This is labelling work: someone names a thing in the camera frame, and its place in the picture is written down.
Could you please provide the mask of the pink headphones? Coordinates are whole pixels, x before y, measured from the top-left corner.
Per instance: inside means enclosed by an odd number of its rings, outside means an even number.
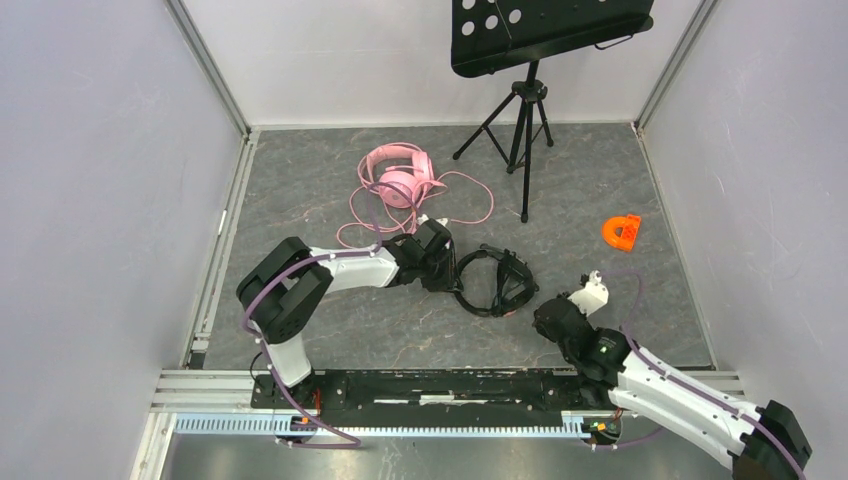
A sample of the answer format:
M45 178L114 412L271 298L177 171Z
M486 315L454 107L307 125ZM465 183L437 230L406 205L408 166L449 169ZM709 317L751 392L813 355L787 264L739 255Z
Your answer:
M380 175L377 166L386 161L408 160L408 164L388 166ZM365 186L377 182L377 194L383 202L397 209L418 207L430 188L438 182L426 151L404 142L378 146L362 159L360 178Z

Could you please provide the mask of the black headphones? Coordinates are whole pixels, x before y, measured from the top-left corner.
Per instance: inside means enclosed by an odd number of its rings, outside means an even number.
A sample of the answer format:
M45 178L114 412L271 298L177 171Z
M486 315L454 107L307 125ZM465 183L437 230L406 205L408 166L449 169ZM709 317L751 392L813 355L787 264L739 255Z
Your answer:
M489 307L478 307L469 302L460 292L453 293L458 304L468 313L482 318L505 317L528 304L539 291L529 265L515 251L499 249L488 244L463 256L457 263L459 279L464 270L474 261L490 258L496 261L495 292Z

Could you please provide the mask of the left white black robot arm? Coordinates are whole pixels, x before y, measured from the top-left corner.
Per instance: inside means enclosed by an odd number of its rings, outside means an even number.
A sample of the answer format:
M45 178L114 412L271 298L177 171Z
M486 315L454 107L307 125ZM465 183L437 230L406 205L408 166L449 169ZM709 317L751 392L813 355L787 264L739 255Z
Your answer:
M323 298L416 281L431 293L462 290L452 235L437 220L360 249L310 247L288 237L241 280L236 297L244 309L242 328L268 356L276 394L297 408L314 394L302 331Z

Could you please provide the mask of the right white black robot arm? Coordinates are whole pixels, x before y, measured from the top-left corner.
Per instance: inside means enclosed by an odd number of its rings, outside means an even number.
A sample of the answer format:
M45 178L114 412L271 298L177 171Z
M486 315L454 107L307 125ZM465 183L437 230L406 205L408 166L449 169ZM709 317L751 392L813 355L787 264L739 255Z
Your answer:
M580 400L644 416L697 446L735 479L802 479L812 447L793 411L758 405L666 364L624 332L594 327L588 310L559 295L533 327L577 372Z

